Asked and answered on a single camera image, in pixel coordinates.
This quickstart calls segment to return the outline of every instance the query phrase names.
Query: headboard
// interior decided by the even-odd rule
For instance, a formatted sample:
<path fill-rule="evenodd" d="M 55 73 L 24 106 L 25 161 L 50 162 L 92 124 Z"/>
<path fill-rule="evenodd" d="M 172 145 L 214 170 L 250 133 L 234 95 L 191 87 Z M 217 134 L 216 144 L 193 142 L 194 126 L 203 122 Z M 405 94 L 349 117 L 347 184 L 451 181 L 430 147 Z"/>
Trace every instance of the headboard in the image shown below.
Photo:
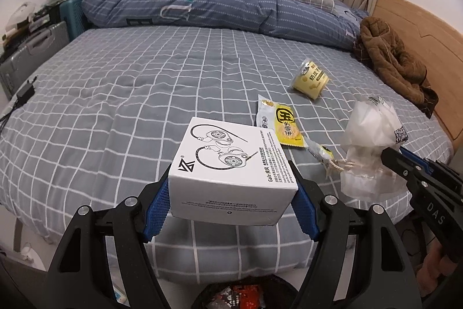
<path fill-rule="evenodd" d="M 373 16 L 387 21 L 427 67 L 439 96 L 435 114 L 455 151 L 463 144 L 463 35 L 406 0 L 378 0 Z"/>

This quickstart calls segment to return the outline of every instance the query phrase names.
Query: qr code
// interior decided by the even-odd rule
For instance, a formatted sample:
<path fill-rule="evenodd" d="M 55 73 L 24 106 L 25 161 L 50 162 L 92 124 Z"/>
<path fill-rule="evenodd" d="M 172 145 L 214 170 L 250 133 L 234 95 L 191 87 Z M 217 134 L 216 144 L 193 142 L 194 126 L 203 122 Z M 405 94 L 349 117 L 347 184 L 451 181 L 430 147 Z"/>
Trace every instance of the qr code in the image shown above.
<path fill-rule="evenodd" d="M 402 126 L 400 129 L 394 130 L 395 134 L 395 144 L 406 142 L 408 140 L 407 131 Z"/>

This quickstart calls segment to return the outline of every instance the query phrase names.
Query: earphone box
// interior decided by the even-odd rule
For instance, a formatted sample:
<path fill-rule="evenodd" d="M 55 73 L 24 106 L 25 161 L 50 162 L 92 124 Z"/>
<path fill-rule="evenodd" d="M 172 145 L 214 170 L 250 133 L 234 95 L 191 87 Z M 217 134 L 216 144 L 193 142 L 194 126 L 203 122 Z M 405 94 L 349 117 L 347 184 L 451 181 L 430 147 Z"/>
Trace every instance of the earphone box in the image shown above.
<path fill-rule="evenodd" d="M 168 180 L 173 216 L 219 224 L 274 225 L 297 191 L 273 130 L 198 117 Z"/>

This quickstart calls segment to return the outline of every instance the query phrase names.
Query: screw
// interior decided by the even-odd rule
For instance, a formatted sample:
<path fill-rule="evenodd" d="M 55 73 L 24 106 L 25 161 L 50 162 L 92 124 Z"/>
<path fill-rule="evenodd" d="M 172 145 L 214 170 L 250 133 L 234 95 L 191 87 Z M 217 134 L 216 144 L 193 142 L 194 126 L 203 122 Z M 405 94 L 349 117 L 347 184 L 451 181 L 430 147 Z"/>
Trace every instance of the screw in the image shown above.
<path fill-rule="evenodd" d="M 384 212 L 384 209 L 379 204 L 373 206 L 373 211 L 376 212 L 378 215 L 381 215 Z"/>
<path fill-rule="evenodd" d="M 334 206 L 337 203 L 337 198 L 332 195 L 327 195 L 325 197 L 325 202 Z"/>
<path fill-rule="evenodd" d="M 90 210 L 90 207 L 89 206 L 82 206 L 79 211 L 77 211 L 77 213 L 79 215 L 86 215 L 87 213 L 89 213 L 89 210 Z"/>
<path fill-rule="evenodd" d="M 128 197 L 126 200 L 124 200 L 124 204 L 127 207 L 133 207 L 137 204 L 137 202 L 138 202 L 138 199 L 135 197 Z"/>

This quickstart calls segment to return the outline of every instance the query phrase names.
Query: earphone illustration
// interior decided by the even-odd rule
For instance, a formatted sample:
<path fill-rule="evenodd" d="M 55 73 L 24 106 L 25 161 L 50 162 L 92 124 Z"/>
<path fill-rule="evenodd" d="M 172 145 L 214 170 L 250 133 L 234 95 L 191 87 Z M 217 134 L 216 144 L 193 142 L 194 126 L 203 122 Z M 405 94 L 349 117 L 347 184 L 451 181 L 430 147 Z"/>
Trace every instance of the earphone illustration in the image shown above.
<path fill-rule="evenodd" d="M 214 127 L 213 130 L 207 132 L 205 136 L 197 136 L 193 133 L 194 129 L 199 126 L 211 126 Z M 240 136 L 233 134 L 232 132 L 225 130 L 216 125 L 195 125 L 191 128 L 191 136 L 200 140 L 205 143 L 212 142 L 213 144 L 209 144 L 203 147 L 200 147 L 196 150 L 196 159 L 201 165 L 204 165 L 210 169 L 216 170 L 227 170 L 233 168 L 241 168 L 246 166 L 246 162 L 253 157 L 256 153 L 254 152 L 252 155 L 247 154 L 241 148 L 233 146 L 233 138 L 231 136 L 235 136 L 238 139 L 243 140 L 244 142 L 248 142 L 247 140 L 241 138 Z M 200 159 L 200 151 L 210 149 L 218 154 L 218 160 L 225 164 L 224 167 L 215 167 L 209 165 Z"/>

